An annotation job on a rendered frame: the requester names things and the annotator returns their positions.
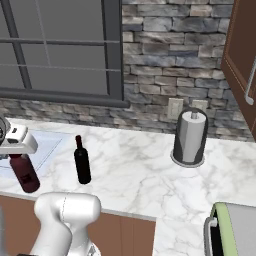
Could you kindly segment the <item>brown wall cupboard door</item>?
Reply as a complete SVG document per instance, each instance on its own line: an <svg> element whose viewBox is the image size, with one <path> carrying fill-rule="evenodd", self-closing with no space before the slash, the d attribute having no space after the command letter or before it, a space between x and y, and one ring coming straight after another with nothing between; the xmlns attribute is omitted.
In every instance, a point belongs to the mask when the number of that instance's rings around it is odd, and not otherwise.
<svg viewBox="0 0 256 256"><path fill-rule="evenodd" d="M221 69L256 141L256 0L234 0Z"/></svg>

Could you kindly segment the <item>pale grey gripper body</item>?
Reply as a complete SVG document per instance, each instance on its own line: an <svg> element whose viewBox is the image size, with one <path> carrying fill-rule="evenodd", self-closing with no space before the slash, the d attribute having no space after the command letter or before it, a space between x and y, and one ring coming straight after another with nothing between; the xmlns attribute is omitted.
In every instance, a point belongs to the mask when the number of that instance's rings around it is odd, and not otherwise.
<svg viewBox="0 0 256 256"><path fill-rule="evenodd" d="M34 154L38 143L31 133L27 133L22 140L15 137L6 137L0 145L0 154Z"/></svg>

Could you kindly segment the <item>white sink basin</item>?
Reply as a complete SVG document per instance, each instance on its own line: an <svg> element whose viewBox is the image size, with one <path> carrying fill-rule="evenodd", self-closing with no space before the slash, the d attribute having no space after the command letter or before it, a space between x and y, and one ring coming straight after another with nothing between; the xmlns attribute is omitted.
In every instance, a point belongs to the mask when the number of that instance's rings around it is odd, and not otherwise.
<svg viewBox="0 0 256 256"><path fill-rule="evenodd" d="M35 154L30 154L30 160L38 177L43 176L52 159L61 151L71 138L70 134L31 130L31 134L38 143ZM0 177L15 179L16 176L10 166L9 159L0 160Z"/></svg>

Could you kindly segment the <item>red juice bottle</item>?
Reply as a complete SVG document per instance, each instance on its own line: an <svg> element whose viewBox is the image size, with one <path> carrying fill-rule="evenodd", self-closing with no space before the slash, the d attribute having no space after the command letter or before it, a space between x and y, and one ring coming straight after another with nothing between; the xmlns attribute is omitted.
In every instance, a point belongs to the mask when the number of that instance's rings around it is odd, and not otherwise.
<svg viewBox="0 0 256 256"><path fill-rule="evenodd" d="M27 154L10 154L10 165L26 193L33 193L40 187L40 181Z"/></svg>

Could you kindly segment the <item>beige wall outlet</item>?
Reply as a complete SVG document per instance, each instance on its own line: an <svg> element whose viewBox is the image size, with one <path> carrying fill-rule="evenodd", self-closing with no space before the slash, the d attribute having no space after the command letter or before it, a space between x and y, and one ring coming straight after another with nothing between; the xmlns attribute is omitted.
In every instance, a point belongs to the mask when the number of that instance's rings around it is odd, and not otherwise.
<svg viewBox="0 0 256 256"><path fill-rule="evenodd" d="M206 112L206 109L208 107L208 101L207 100L193 100L192 107L200 109L203 112Z"/></svg>
<svg viewBox="0 0 256 256"><path fill-rule="evenodd" d="M183 100L179 98L170 98L168 100L167 117L172 120L177 120L183 109Z"/></svg>

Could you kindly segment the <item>dark grey paper towel holder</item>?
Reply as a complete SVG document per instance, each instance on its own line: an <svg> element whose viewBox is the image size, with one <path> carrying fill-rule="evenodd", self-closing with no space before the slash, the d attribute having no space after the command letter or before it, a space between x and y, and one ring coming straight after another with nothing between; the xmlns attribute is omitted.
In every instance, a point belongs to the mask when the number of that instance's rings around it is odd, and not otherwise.
<svg viewBox="0 0 256 256"><path fill-rule="evenodd" d="M185 112L192 111L192 110L196 110L196 111L202 113L206 117L206 121L205 121L204 132L203 132L203 136L202 136L202 140L201 140L201 145L197 151L195 161L193 163L186 163L182 160L182 158L183 158L183 149L182 149L182 144L181 144L182 115ZM202 165L204 163L204 149L205 149L205 144L206 144L207 133L208 133L208 118L207 118L207 115L205 114L205 112L203 112L200 109L193 108L193 107L189 107L189 108L183 110L178 117L175 139L174 139L174 147L170 154L172 160L176 164L178 164L182 167L186 167L186 168L195 168L195 167L199 167L200 165Z"/></svg>

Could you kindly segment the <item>brown base cupboard door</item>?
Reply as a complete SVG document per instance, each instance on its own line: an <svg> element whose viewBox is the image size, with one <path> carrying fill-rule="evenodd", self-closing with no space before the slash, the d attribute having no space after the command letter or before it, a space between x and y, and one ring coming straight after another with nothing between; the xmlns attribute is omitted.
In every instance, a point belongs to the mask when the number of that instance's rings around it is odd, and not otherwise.
<svg viewBox="0 0 256 256"><path fill-rule="evenodd" d="M28 254L40 230L40 222L34 214L34 201L0 195L0 206L9 256Z"/></svg>
<svg viewBox="0 0 256 256"><path fill-rule="evenodd" d="M153 256L155 219L102 213L88 226L101 256Z"/></svg>

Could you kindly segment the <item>green and grey toaster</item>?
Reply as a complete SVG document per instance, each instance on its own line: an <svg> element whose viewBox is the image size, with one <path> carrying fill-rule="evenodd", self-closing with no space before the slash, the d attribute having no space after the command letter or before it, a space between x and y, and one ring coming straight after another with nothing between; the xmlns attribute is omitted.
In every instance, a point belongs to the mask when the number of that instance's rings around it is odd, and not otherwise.
<svg viewBox="0 0 256 256"><path fill-rule="evenodd" d="M256 207L214 203L203 235L205 256L256 256Z"/></svg>

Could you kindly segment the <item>white paper towel roll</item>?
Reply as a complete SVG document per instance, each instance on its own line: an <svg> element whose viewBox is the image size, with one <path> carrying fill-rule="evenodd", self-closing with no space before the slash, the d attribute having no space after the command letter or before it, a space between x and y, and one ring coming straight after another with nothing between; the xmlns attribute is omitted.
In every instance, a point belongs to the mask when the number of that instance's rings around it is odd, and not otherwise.
<svg viewBox="0 0 256 256"><path fill-rule="evenodd" d="M188 111L182 115L181 144L183 149L182 160L186 163L193 163L204 132L206 117L196 111Z"/></svg>

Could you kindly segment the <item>grey framed window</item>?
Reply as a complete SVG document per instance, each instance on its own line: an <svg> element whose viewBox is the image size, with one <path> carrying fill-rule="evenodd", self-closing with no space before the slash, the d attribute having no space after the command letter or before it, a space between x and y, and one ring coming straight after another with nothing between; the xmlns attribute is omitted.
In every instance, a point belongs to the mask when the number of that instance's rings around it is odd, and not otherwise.
<svg viewBox="0 0 256 256"><path fill-rule="evenodd" d="M0 0L0 97L128 107L122 0Z"/></svg>

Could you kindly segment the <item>dark wine bottle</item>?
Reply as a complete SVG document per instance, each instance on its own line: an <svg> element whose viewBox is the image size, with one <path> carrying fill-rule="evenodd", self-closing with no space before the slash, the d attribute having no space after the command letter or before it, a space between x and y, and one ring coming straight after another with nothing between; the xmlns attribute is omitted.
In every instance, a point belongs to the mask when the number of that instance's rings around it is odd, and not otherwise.
<svg viewBox="0 0 256 256"><path fill-rule="evenodd" d="M78 181L81 184L88 184L91 182L88 152L82 145L82 138L80 135L77 135L75 140L77 148L74 151L74 159L77 169Z"/></svg>

